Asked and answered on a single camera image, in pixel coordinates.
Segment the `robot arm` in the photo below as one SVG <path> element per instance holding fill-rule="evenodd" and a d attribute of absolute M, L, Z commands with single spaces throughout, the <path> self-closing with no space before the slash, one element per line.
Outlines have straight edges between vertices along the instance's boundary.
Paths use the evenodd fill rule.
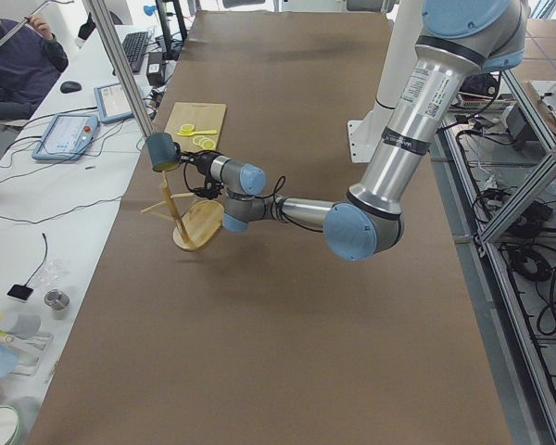
<path fill-rule="evenodd" d="M 182 160 L 225 187 L 225 229 L 244 232 L 250 223 L 268 219 L 316 225 L 337 256 L 368 259 L 402 237 L 400 199 L 464 80 L 522 61 L 528 15 L 525 1 L 401 2 L 394 34 L 415 35 L 416 64 L 365 173 L 341 202 L 263 197 L 264 171 L 218 152 L 200 151 Z"/>

